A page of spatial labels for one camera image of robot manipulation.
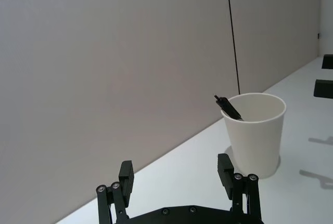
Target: screw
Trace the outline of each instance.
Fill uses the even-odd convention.
[[[190,211],[191,213],[195,213],[195,212],[197,211],[197,209],[196,209],[195,207],[190,207],[190,208],[189,208],[189,211]]]
[[[105,187],[104,186],[100,186],[97,190],[98,190],[98,192],[103,192],[105,190]]]
[[[258,177],[257,177],[256,175],[250,175],[249,178],[250,178],[250,180],[252,180],[252,181],[256,181],[256,180],[258,180]]]
[[[120,186],[120,184],[119,183],[114,183],[113,185],[112,185],[112,187],[114,188],[114,189],[117,189],[117,188],[119,188],[119,186]]]
[[[162,215],[168,215],[169,214],[169,210],[167,208],[164,208],[162,210]]]
[[[241,178],[242,178],[242,175],[241,174],[235,174],[235,178],[237,179],[237,180],[240,180]]]

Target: white paper cup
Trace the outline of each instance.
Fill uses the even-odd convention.
[[[232,119],[221,111],[238,169],[259,178],[273,175],[279,162],[286,103],[264,93],[242,94],[229,101],[244,120]]]

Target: table surface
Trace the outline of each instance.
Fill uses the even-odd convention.
[[[333,99],[313,97],[316,79],[333,80],[333,70],[321,69],[322,60],[265,91],[287,104],[280,166],[259,181],[265,223],[333,222]],[[217,154],[225,152],[232,155],[221,119],[135,174],[127,214],[180,205],[230,209],[217,174]],[[98,224],[97,199],[58,222],[72,223]]]

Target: cup rim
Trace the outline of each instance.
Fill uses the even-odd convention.
[[[250,122],[250,121],[236,120],[236,119],[233,119],[233,118],[229,117],[228,115],[226,115],[226,114],[221,110],[221,113],[222,113],[223,117],[225,117],[225,118],[227,118],[227,119],[229,119],[229,120],[231,120],[231,121],[233,121],[233,122],[236,122],[236,123],[244,123],[244,124],[260,124],[260,123],[266,123],[266,122],[270,122],[270,121],[272,121],[272,120],[275,120],[275,119],[281,117],[282,115],[284,115],[284,114],[286,113],[287,105],[286,105],[286,103],[282,100],[282,98],[279,98],[278,96],[275,96],[275,95],[272,95],[272,94],[268,94],[268,93],[244,93],[244,94],[239,94],[239,95],[233,96],[233,97],[229,98],[229,100],[232,100],[232,99],[234,99],[234,98],[238,98],[238,97],[242,97],[242,96],[245,96],[245,95],[266,95],[266,96],[274,97],[274,98],[280,100],[280,101],[283,103],[283,105],[284,105],[284,109],[283,109],[283,111],[282,111],[280,114],[276,115],[275,117],[268,118],[268,119],[266,119],[266,120],[261,120],[261,121],[251,121],[251,122]]]

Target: black marker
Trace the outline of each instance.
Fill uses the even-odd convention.
[[[216,103],[221,107],[221,110],[224,111],[224,113],[226,113],[229,117],[244,121],[227,98],[218,97],[217,95],[215,95],[214,98],[216,98]]]

